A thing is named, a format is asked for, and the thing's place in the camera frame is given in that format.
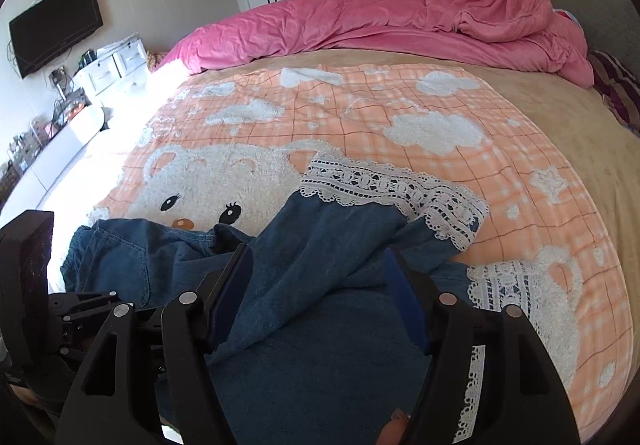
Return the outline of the striped purple pillow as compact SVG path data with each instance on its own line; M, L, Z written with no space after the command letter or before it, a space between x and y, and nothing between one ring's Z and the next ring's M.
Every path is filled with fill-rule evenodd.
M638 136L639 81L616 57L600 50L592 50L588 54L588 61L593 68L594 88L601 95L604 105L620 125Z

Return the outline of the black wall television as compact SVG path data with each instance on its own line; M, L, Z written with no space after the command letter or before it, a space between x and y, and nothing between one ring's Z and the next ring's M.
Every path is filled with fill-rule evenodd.
M41 0L9 22L22 79L103 27L98 0Z

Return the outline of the blue denim pants lace hem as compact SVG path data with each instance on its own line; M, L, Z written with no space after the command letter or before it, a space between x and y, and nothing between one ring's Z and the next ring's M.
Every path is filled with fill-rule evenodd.
M236 440L370 444L396 406L416 401L428 369L388 293L384 251L399 249L464 298L458 255L488 213L468 187L319 153L255 237L222 224L192 233L153 223L145 307L195 288L247 245L252 278L228 340L206 359Z

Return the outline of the grey headboard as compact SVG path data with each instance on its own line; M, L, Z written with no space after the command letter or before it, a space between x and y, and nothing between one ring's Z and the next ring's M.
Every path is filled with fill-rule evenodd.
M631 0L550 1L578 20L591 50L614 56L639 78L639 14Z

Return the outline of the white drawer cabinet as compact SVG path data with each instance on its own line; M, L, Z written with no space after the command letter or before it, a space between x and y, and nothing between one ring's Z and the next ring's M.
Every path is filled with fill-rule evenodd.
M148 64L148 55L139 35L99 48L96 59L73 76L75 88L95 98L116 84L125 83Z

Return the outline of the orange bear plush blanket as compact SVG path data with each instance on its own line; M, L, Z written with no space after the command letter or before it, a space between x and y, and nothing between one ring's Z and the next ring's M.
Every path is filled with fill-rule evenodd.
M388 294L390 246L474 307L521 306L583 441L639 367L639 139L555 75L359 55L203 73L61 273L147 309L242 243L253 277L207 364L243 444L370 444L413 406L428 360Z

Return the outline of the pink quilt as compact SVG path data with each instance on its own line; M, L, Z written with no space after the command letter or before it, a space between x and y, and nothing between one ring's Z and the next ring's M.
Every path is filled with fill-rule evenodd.
M550 0L284 0L194 30L162 63L198 74L332 48L594 82L584 31Z

